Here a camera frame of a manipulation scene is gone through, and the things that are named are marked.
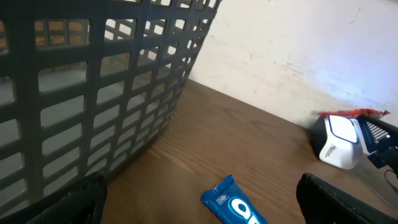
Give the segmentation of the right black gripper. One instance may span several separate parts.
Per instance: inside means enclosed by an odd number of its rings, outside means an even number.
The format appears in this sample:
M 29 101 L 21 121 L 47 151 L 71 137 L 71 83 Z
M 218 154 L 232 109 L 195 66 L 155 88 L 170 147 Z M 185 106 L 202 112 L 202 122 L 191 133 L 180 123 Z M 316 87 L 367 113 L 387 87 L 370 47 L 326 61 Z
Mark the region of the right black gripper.
M 389 166 L 397 174 L 397 127 L 369 116 L 357 117 L 367 149 L 385 149 L 368 155 L 378 169 Z

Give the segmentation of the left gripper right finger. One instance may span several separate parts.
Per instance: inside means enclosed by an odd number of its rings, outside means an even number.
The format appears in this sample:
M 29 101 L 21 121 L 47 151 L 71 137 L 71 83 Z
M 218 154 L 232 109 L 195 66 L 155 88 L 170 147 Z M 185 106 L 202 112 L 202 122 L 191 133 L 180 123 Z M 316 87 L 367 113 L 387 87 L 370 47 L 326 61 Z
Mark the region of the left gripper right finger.
M 306 224 L 397 224 L 396 218 L 311 173 L 302 175 L 296 198 Z

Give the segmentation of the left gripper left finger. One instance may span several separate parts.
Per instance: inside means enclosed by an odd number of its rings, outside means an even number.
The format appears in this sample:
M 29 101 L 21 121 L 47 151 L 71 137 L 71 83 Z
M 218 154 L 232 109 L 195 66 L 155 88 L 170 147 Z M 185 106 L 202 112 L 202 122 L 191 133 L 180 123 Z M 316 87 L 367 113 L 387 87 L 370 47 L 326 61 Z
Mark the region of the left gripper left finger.
M 1 219 L 3 224 L 100 224 L 107 197 L 104 175 L 94 172 L 18 212 Z

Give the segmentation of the red coffee stick sachet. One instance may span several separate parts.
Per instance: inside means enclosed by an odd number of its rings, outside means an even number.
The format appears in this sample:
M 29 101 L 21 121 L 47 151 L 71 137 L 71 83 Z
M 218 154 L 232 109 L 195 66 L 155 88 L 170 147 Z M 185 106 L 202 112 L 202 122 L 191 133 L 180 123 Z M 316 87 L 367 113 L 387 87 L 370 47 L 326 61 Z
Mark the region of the red coffee stick sachet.
M 390 114 L 388 110 L 379 111 L 369 108 L 360 108 L 355 110 L 337 110 L 337 111 L 319 111 L 321 116 L 342 116 L 345 118 L 357 118 L 358 116 L 365 115 L 374 119 L 381 119 L 383 116 Z

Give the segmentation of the blue Oreo pack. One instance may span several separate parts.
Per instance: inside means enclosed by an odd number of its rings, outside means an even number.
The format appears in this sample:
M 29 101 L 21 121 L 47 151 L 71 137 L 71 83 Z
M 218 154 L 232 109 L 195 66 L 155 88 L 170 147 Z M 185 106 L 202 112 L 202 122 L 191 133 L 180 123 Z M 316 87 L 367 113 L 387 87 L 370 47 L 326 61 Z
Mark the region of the blue Oreo pack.
M 225 224 L 268 224 L 232 175 L 205 191 L 201 202 Z

